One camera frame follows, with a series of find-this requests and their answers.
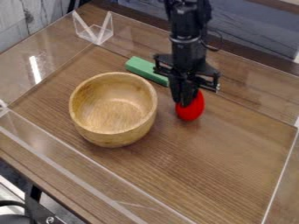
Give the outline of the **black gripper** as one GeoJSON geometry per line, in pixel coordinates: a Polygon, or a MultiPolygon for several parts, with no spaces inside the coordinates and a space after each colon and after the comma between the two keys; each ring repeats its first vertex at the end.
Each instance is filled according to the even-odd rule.
{"type": "Polygon", "coordinates": [[[180,71],[173,66],[171,54],[156,54],[153,56],[153,72],[168,78],[172,99],[176,103],[181,101],[184,107],[189,106],[199,88],[217,92],[220,90],[220,71],[213,68],[207,61],[185,71],[180,71]]]}

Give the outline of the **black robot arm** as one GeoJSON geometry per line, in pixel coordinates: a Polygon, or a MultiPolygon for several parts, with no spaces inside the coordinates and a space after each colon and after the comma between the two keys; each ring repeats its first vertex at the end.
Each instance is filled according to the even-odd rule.
{"type": "Polygon", "coordinates": [[[207,62],[209,0],[164,0],[172,51],[153,56],[153,72],[168,78],[172,100],[188,107],[199,89],[216,92],[220,71],[207,62]]]}

